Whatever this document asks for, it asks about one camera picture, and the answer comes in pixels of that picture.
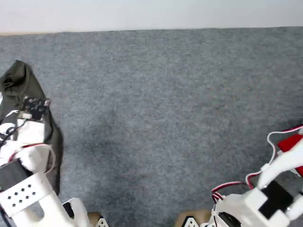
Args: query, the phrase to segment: perforated white bracket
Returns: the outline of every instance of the perforated white bracket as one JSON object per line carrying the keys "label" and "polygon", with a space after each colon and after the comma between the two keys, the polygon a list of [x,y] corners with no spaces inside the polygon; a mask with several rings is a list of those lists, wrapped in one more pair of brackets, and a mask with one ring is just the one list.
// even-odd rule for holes
{"label": "perforated white bracket", "polygon": [[194,218],[188,218],[184,227],[199,227]]}
{"label": "perforated white bracket", "polygon": [[104,218],[100,218],[95,227],[109,227],[109,225]]}
{"label": "perforated white bracket", "polygon": [[0,193],[0,204],[11,217],[39,201],[52,190],[45,174],[39,172]]}

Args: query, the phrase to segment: black cable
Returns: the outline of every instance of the black cable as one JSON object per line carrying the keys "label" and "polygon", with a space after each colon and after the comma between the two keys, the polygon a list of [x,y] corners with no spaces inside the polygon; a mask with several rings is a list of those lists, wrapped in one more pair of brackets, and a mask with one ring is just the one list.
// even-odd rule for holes
{"label": "black cable", "polygon": [[25,124],[25,122],[27,122],[27,119],[24,120],[24,122],[22,123],[22,125],[16,127],[13,131],[10,131],[10,132],[6,135],[6,137],[5,137],[5,138],[1,141],[1,143],[0,143],[0,148],[3,146],[3,144],[5,143],[5,141],[7,141],[8,138],[11,137],[12,134],[14,134],[14,133],[15,133],[18,129],[20,129],[21,127],[23,127],[23,125]]}
{"label": "black cable", "polygon": [[4,223],[6,224],[7,227],[12,227],[11,224],[9,223],[8,218],[6,217],[6,214],[5,214],[4,210],[2,209],[2,207],[0,209],[1,209],[0,210],[1,217],[4,221]]}

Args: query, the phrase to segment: cable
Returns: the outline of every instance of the cable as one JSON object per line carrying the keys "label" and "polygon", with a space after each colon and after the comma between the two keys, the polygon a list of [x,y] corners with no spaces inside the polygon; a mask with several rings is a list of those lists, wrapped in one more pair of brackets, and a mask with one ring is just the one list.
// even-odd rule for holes
{"label": "cable", "polygon": [[226,182],[226,183],[223,183],[223,184],[213,188],[212,193],[215,193],[215,192],[219,191],[222,188],[233,186],[233,185],[239,185],[239,184],[245,184],[245,182],[241,182],[241,181]]}
{"label": "cable", "polygon": [[214,195],[218,196],[220,198],[220,200],[223,200],[223,196],[220,193],[215,192]]}
{"label": "cable", "polygon": [[[51,152],[52,156],[53,156],[53,159],[52,159],[52,165],[50,167],[50,169],[48,171],[45,172],[45,174],[51,172],[54,167],[55,167],[55,163],[56,163],[56,155],[55,155],[55,152],[53,151],[53,148],[52,146],[50,146],[49,144],[45,144],[45,143],[34,143],[34,144],[29,144],[29,145],[25,145],[25,146],[22,146],[21,149],[24,149],[24,148],[31,148],[31,147],[42,147],[42,146],[45,146],[45,147],[48,147],[49,151]],[[19,153],[21,150],[19,151],[16,151],[14,152],[10,157],[9,157],[9,162],[11,162],[15,155],[17,153]]]}
{"label": "cable", "polygon": [[[275,159],[275,157],[276,157],[276,146],[275,146],[274,143],[270,140],[270,136],[273,135],[273,134],[286,134],[286,133],[290,133],[290,132],[293,132],[293,131],[300,130],[300,129],[302,129],[302,128],[303,128],[303,125],[298,126],[298,127],[295,127],[295,128],[293,128],[293,129],[285,130],[285,131],[272,131],[271,133],[269,133],[269,134],[267,135],[267,142],[268,142],[268,143],[270,144],[270,146],[272,147],[272,149],[273,149],[273,154],[272,154],[272,156],[271,156],[270,161],[269,161],[267,164],[265,164],[265,165],[270,165],[270,164],[274,161],[274,159]],[[252,185],[250,179],[251,179],[252,177],[255,177],[255,176],[260,175],[262,172],[263,172],[263,170],[261,169],[260,171],[255,172],[255,173],[248,174],[248,175],[245,177],[245,182],[246,182],[246,184],[249,186],[250,189],[253,189],[253,188],[254,188],[254,186]]]}
{"label": "cable", "polygon": [[5,141],[7,141],[11,137],[11,135],[13,135],[17,130],[21,129],[26,122],[27,122],[27,119],[24,120],[24,122],[22,123],[22,125],[16,127],[14,130],[12,130],[11,132],[8,133],[6,135],[6,137],[1,141],[0,148],[3,146],[3,144],[5,143]]}
{"label": "cable", "polygon": [[11,224],[9,223],[9,221],[8,221],[8,219],[7,219],[7,217],[6,217],[6,213],[4,212],[4,210],[3,210],[2,207],[0,207],[0,213],[1,213],[1,217],[2,217],[2,219],[3,219],[4,223],[5,223],[5,225],[6,225],[7,227],[12,227]]}

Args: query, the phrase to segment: red part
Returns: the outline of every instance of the red part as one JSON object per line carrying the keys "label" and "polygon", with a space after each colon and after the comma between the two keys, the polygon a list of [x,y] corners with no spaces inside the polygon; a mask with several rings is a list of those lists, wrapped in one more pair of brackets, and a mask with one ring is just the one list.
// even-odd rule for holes
{"label": "red part", "polygon": [[[303,138],[303,135],[295,134],[291,137],[278,142],[278,147],[283,151],[284,153],[288,152],[294,145],[297,144],[301,139]],[[296,168],[296,171],[300,174],[301,177],[303,177],[303,166]]]}

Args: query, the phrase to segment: hole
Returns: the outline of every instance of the hole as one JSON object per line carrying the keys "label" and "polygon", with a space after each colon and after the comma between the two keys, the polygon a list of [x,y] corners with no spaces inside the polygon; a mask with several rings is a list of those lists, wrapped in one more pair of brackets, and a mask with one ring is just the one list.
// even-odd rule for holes
{"label": "hole", "polygon": [[30,205],[28,207],[38,218],[44,217],[44,210],[40,206],[38,202],[35,202],[34,204]]}

